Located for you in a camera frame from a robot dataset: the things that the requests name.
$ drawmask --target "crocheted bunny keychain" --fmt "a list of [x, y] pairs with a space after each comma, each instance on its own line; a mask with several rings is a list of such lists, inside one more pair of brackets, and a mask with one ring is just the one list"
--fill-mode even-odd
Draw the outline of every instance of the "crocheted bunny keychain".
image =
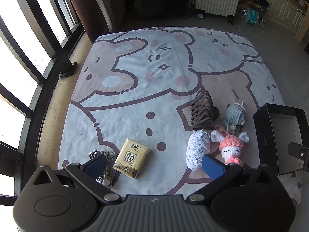
[[243, 162], [240, 160], [242, 149], [244, 148], [244, 142], [249, 143], [249, 137], [247, 133], [241, 133], [238, 137], [229, 134], [223, 130], [220, 126], [216, 125], [214, 131], [211, 132], [211, 141], [220, 142], [219, 150], [221, 151], [222, 158], [225, 160], [225, 164], [236, 163], [243, 166]]

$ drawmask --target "black metal frame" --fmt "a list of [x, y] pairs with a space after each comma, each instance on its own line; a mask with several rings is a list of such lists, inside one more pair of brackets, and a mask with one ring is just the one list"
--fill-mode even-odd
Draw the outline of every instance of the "black metal frame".
[[67, 35], [60, 44], [48, 24], [38, 1], [17, 1], [38, 40], [51, 57], [51, 61], [44, 73], [40, 74], [17, 44], [0, 17], [0, 37], [24, 69], [38, 83], [29, 107], [0, 84], [0, 96], [26, 116], [18, 150], [0, 141], [0, 173], [15, 178], [15, 197], [0, 195], [0, 205], [13, 205], [36, 169], [38, 146], [50, 99], [61, 74], [69, 73], [72, 75], [74, 73], [76, 65], [72, 65], [68, 57], [84, 32], [84, 28], [77, 17], [79, 23], [70, 29], [58, 1], [50, 0]]

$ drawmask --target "open box lid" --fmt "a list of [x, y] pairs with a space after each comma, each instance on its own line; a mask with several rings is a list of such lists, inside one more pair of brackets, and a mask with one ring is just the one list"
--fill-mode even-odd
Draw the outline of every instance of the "open box lid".
[[278, 174], [302, 169], [303, 161], [288, 154], [291, 142], [309, 147], [309, 126], [304, 110], [265, 104], [253, 116], [260, 163]]

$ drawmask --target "pink cheek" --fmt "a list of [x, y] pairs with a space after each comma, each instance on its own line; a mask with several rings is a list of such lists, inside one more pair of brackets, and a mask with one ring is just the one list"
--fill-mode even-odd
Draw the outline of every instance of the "pink cheek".
[[176, 35], [176, 36], [175, 36], [175, 39], [176, 39], [177, 41], [179, 41], [179, 42], [184, 42], [184, 41], [186, 41], [186, 38], [185, 38], [184, 36], [182, 36], [182, 35]]
[[174, 80], [176, 86], [184, 87], [191, 83], [191, 79], [186, 75], [181, 75]]
[[157, 40], [153, 40], [152, 42], [151, 42], [151, 47], [157, 47], [159, 45], [159, 42], [157, 41]]
[[229, 56], [229, 54], [228, 54], [225, 50], [223, 50], [223, 49], [219, 49], [219, 51], [220, 51], [223, 55], [225, 55], [225, 56]]
[[147, 73], [147, 75], [146, 75], [146, 77], [145, 77], [145, 80], [146, 80], [147, 82], [151, 82], [151, 81], [153, 81], [154, 77], [155, 77], [154, 72], [153, 72], [153, 71], [150, 71], [150, 72]]
[[189, 96], [179, 96], [179, 95], [175, 95], [175, 94], [171, 94], [171, 96], [174, 100], [184, 100], [184, 99], [189, 98]]
[[196, 33], [199, 34], [200, 36], [205, 36], [205, 34], [200, 30], [196, 30]]

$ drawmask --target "gold tissue package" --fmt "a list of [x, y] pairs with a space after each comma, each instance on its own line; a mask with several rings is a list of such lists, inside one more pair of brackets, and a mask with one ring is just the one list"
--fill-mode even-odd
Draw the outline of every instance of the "gold tissue package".
[[136, 179], [148, 153], [148, 147], [127, 138], [113, 165], [113, 169]]

